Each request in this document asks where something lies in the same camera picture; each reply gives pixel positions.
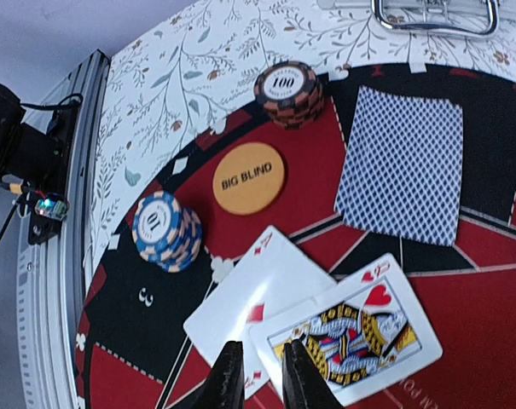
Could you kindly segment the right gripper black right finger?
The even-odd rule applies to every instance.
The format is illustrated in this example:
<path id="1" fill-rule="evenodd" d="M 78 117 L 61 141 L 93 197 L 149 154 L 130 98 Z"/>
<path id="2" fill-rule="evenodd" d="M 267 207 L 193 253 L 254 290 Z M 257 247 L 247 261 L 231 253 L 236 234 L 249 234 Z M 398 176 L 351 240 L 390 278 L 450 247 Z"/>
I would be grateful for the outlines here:
<path id="1" fill-rule="evenodd" d="M 284 344 L 282 399 L 287 409 L 343 409 L 299 339 Z"/>

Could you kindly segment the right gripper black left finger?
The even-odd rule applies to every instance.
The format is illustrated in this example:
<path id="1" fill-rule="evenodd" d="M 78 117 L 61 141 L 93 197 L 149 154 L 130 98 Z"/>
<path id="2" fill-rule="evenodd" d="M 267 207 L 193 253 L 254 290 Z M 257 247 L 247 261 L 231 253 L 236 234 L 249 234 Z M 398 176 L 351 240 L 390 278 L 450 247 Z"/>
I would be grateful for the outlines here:
<path id="1" fill-rule="evenodd" d="M 192 409 L 241 409 L 245 405 L 243 343 L 227 341 Z"/>

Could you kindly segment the queen of hearts card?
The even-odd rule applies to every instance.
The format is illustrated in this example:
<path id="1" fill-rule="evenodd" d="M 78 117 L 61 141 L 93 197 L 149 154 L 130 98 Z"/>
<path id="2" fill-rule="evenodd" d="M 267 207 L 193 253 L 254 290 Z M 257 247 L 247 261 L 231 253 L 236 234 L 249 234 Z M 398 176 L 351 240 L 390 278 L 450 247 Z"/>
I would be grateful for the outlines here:
<path id="1" fill-rule="evenodd" d="M 334 288 L 254 325 L 249 337 L 276 390 L 283 386 L 284 346 L 300 340 L 343 406 L 416 373 L 443 354 L 390 253 Z"/>

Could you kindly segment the ace of diamonds card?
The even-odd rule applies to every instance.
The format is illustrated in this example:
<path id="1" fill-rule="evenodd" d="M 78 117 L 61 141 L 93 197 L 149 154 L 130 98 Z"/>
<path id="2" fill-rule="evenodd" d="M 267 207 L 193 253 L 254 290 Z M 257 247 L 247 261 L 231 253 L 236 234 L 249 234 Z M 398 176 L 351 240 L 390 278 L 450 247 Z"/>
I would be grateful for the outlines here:
<path id="1" fill-rule="evenodd" d="M 214 364 L 226 342 L 243 343 L 248 400 L 270 380 L 249 329 L 334 284 L 328 273 L 269 225 L 186 319 L 183 329 L 209 365 Z"/>

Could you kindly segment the orange big blind button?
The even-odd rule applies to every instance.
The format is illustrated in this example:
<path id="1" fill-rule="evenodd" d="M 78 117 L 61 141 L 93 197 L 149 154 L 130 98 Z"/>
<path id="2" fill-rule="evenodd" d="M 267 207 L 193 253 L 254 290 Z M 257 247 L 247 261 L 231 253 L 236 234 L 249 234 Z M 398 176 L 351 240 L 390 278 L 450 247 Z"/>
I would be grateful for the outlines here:
<path id="1" fill-rule="evenodd" d="M 286 171 L 281 155 L 262 142 L 229 151 L 218 164 L 212 190 L 219 206 L 237 216 L 255 214 L 280 194 Z"/>

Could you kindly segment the dealt card seat five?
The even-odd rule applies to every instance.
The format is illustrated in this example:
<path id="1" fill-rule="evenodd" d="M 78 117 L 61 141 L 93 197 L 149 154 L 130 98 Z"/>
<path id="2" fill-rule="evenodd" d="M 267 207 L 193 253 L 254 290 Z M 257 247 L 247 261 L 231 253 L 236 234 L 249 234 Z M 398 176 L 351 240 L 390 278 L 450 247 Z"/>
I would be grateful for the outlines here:
<path id="1" fill-rule="evenodd" d="M 352 228 L 452 246 L 462 164 L 461 106 L 362 86 L 334 209 Z"/>

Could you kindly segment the dark red chip stack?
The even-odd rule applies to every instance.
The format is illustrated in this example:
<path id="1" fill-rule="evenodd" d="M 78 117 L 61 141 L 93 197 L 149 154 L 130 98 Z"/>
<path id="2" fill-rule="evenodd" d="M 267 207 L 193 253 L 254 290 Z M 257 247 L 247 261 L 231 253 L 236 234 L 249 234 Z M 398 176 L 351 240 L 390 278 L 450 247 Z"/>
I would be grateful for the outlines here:
<path id="1" fill-rule="evenodd" d="M 306 63 L 287 60 L 261 72 L 253 87 L 256 103 L 284 130 L 299 130 L 324 108 L 322 82 Z"/>

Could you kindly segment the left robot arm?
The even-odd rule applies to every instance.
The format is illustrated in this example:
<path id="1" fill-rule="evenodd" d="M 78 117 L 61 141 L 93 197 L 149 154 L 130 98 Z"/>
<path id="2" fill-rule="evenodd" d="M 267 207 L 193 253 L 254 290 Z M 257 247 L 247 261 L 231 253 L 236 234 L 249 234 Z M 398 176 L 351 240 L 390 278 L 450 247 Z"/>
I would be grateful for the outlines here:
<path id="1" fill-rule="evenodd" d="M 39 183 L 58 170 L 61 144 L 25 123 L 25 114 L 20 99 L 0 84 L 0 176 Z"/>

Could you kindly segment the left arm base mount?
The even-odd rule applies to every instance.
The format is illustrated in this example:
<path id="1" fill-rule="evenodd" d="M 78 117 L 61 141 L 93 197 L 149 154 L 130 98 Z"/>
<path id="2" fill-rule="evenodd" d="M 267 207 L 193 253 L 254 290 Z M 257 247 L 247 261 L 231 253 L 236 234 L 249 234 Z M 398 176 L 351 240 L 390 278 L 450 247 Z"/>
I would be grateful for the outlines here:
<path id="1" fill-rule="evenodd" d="M 75 136 L 78 111 L 84 97 L 72 93 L 56 105 L 21 103 L 26 110 L 23 121 L 61 144 L 61 163 L 56 172 L 39 183 L 13 175 L 0 176 L 0 188 L 15 194 L 15 207 L 31 214 L 28 231 L 30 245 L 42 244 L 61 231 L 70 204 L 67 199 L 67 171 Z"/>

